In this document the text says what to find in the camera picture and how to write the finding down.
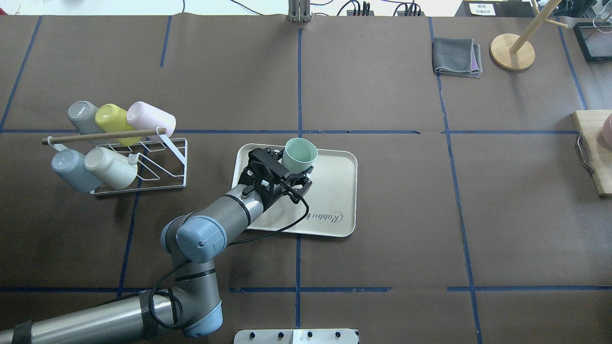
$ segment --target metal handle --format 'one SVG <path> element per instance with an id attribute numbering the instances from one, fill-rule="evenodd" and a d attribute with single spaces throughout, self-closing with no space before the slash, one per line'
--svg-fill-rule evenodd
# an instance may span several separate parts
<path id="1" fill-rule="evenodd" d="M 589 174 L 595 174 L 595 168 L 589 165 L 588 158 L 586 157 L 586 152 L 582 148 L 580 139 L 582 139 L 582 132 L 578 132 L 578 134 L 576 135 L 576 153 L 580 158 L 580 164 Z"/>

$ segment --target yellow mug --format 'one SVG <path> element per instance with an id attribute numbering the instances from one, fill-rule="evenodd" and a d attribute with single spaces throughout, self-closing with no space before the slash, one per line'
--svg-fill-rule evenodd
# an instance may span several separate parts
<path id="1" fill-rule="evenodd" d="M 127 132 L 135 130 L 127 123 L 127 111 L 115 104 L 106 104 L 95 113 L 95 123 L 107 133 Z M 123 146 L 131 146 L 140 141 L 142 137 L 117 138 L 117 142 Z"/>

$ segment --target mug rack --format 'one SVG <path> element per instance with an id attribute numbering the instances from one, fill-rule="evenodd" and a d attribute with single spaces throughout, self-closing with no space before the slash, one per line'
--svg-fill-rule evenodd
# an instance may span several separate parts
<path id="1" fill-rule="evenodd" d="M 64 137 L 52 137 L 49 136 L 42 140 L 42 144 L 49 145 L 57 151 L 63 151 L 68 149 L 63 143 L 77 142 L 77 141 L 93 141 L 93 140 L 109 140 L 112 138 L 128 138 L 137 136 L 152 136 L 156 135 L 161 139 L 161 143 L 155 141 L 139 141 L 133 146 L 122 146 L 119 143 L 106 142 L 105 144 L 99 144 L 97 147 L 104 147 L 111 149 L 117 153 L 126 155 L 128 162 L 131 165 L 140 164 L 141 168 L 136 175 L 138 179 L 138 185 L 136 187 L 128 186 L 126 189 L 121 190 L 105 190 L 104 188 L 98 187 L 92 190 L 90 194 L 101 196 L 101 195 L 112 195 L 115 193 L 126 193 L 126 192 L 137 192 L 145 190 L 163 190 L 163 189 L 179 189 L 187 185 L 187 139 L 185 138 L 173 138 L 170 139 L 166 135 L 166 128 L 154 128 L 144 130 L 131 130 L 127 132 L 114 132 L 114 133 L 100 133 L 92 135 L 75 135 L 75 136 L 64 136 Z M 143 152 L 136 152 L 132 147 L 142 147 Z M 147 155 L 150 152 L 163 152 L 170 151 L 178 159 L 182 165 L 182 173 L 174 174 L 171 173 L 168 168 L 162 166 L 161 163 L 155 162 Z M 145 178 L 143 176 L 144 171 L 148 171 L 152 177 Z M 162 176 L 169 179 L 167 185 L 154 185 L 155 181 L 162 180 Z"/>

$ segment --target wooden stick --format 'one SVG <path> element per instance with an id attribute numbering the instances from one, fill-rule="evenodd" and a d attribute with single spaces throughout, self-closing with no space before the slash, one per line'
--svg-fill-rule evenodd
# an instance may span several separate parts
<path id="1" fill-rule="evenodd" d="M 550 20 L 548 18 L 544 19 L 544 23 L 549 23 L 549 24 L 555 24 L 558 25 L 564 29 L 567 29 L 569 27 L 569 25 L 565 24 L 565 23 L 560 23 L 558 21 L 554 21 L 554 20 Z"/>
<path id="2" fill-rule="evenodd" d="M 544 19 L 546 19 L 551 13 L 553 13 L 554 9 L 561 2 L 561 0 L 551 0 L 548 1 L 548 4 L 544 6 L 544 8 L 537 14 L 535 19 L 531 21 L 529 26 L 523 31 L 521 36 L 514 42 L 514 45 L 510 48 L 510 54 L 516 54 L 517 51 L 527 42 L 527 40 L 535 33 L 535 31 L 542 25 Z"/>
<path id="3" fill-rule="evenodd" d="M 77 142 L 77 141 L 94 141 L 104 140 L 107 138 L 126 138 L 126 137 L 139 137 L 139 136 L 150 136 L 157 135 L 157 129 L 143 129 L 143 130 L 130 130 L 127 132 L 114 132 L 114 133 L 101 133 L 101 134 L 90 134 L 90 135 L 76 135 L 76 136 L 64 136 L 64 137 L 51 137 L 44 138 L 42 144 L 56 144 L 66 142 Z M 159 128 L 159 134 L 165 134 L 166 128 Z"/>
<path id="4" fill-rule="evenodd" d="M 537 15 L 538 13 L 540 13 L 540 10 L 537 8 L 537 2 L 536 0 L 531 0 L 531 7 L 533 7 L 535 14 Z"/>

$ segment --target folded cloth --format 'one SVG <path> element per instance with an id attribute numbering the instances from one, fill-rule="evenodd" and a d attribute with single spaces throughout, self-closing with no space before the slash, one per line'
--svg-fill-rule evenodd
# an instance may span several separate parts
<path id="1" fill-rule="evenodd" d="M 431 60 L 436 73 L 470 78 L 482 73 L 480 45 L 473 39 L 435 37 Z"/>

